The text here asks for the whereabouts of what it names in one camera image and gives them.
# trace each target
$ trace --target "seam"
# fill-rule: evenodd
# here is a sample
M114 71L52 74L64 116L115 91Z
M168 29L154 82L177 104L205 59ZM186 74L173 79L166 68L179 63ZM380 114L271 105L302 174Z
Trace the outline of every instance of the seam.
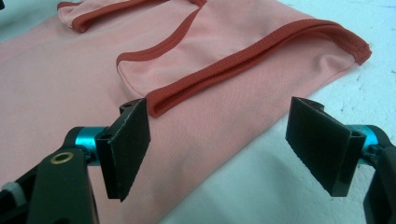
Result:
M200 11L200 8L193 11L177 27L177 29L160 44L158 44L152 48L149 48L149 49L144 49L144 50L140 50L140 51L136 51L136 52L122 53L117 58L117 64L119 64L121 61L141 62L141 61L152 60L152 59L162 56L163 54L168 52L170 49L173 49L175 46L178 45L178 43L180 43L180 41L183 39L183 37L189 31L191 24L199 11Z
M278 28L246 49L183 77L175 83L150 92L147 95L148 112L152 117L159 117L199 91L249 69L295 36L311 32L320 32L328 36L341 49L352 54L355 60L360 63L363 63L371 55L367 43L338 23L316 19L294 21Z

